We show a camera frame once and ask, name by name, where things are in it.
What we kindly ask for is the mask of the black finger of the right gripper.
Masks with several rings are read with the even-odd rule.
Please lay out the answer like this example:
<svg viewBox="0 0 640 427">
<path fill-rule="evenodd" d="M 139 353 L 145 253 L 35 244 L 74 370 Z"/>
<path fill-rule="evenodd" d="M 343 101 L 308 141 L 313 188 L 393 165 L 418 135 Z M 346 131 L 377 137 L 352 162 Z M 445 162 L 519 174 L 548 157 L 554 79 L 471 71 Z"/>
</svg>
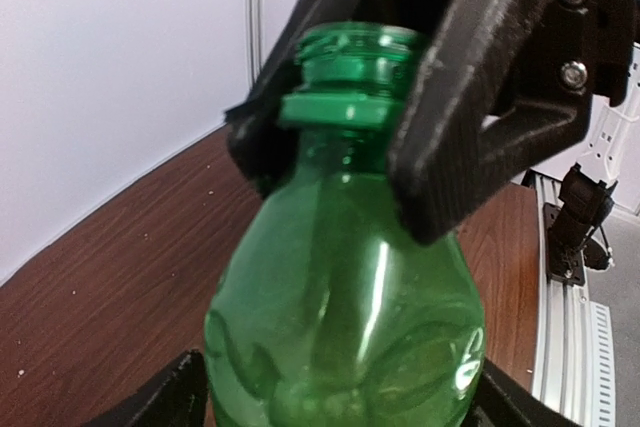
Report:
<svg viewBox="0 0 640 427">
<path fill-rule="evenodd" d="M 374 0 L 384 15 L 390 0 Z M 311 28 L 350 20 L 362 0 L 297 0 L 244 103 L 225 112 L 230 125 L 227 148 L 244 178 L 261 196 L 270 194 L 294 163 L 299 135 L 278 125 L 281 98 L 302 81 L 295 56 Z"/>
<path fill-rule="evenodd" d="M 516 174 L 582 140 L 594 6 L 450 0 L 388 152 L 402 222 L 429 244 Z"/>
</svg>

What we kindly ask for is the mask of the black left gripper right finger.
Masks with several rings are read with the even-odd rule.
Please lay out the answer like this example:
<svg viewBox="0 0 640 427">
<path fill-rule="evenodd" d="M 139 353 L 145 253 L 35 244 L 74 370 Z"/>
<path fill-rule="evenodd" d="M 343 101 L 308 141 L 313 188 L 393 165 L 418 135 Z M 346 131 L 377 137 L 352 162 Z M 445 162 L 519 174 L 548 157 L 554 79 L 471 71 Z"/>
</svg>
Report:
<svg viewBox="0 0 640 427">
<path fill-rule="evenodd" d="M 472 400 L 475 427 L 579 427 L 555 412 L 485 359 Z"/>
</svg>

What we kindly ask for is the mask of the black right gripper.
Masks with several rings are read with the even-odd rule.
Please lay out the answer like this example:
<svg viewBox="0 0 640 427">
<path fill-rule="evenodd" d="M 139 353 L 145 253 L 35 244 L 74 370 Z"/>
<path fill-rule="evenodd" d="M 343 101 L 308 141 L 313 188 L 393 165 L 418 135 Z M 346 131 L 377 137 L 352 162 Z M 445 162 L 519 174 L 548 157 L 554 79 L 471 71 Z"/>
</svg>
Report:
<svg viewBox="0 0 640 427">
<path fill-rule="evenodd" d="M 637 0 L 554 0 L 544 26 L 547 56 L 562 88 L 620 106 L 631 84 L 638 17 Z"/>
</svg>

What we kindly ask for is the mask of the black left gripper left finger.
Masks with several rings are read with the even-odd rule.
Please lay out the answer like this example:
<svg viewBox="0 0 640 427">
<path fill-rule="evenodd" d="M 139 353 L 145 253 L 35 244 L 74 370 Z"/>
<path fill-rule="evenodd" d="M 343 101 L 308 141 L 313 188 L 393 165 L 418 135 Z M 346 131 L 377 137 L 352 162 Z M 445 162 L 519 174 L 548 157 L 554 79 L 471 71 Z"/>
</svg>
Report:
<svg viewBox="0 0 640 427">
<path fill-rule="evenodd" d="M 134 394 L 87 422 L 88 426 L 204 426 L 208 384 L 203 355 L 184 351 Z"/>
</svg>

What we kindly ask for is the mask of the green plastic bottle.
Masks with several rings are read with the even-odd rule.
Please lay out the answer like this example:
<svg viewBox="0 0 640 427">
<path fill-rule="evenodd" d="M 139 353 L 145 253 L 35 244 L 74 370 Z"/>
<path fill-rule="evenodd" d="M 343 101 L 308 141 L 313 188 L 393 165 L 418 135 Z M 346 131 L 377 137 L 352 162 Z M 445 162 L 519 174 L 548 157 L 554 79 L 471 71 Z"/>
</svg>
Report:
<svg viewBox="0 0 640 427">
<path fill-rule="evenodd" d="M 309 30 L 278 124 L 299 137 L 205 318 L 220 426 L 459 426 L 485 318 L 454 233 L 401 226 L 385 153 L 425 44 L 361 22 Z"/>
</svg>

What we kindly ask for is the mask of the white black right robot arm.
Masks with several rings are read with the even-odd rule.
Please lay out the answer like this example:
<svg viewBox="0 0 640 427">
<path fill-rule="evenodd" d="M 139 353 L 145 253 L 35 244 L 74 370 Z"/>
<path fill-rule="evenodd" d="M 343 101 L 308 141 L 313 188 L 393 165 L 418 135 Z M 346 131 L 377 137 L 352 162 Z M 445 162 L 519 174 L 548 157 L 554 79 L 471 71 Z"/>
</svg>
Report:
<svg viewBox="0 0 640 427">
<path fill-rule="evenodd" d="M 551 273 L 613 206 L 639 0 L 297 0 L 229 153 L 264 202 L 205 318 L 220 426 L 564 426 L 486 357 L 457 226 L 609 128 L 565 175 Z"/>
</svg>

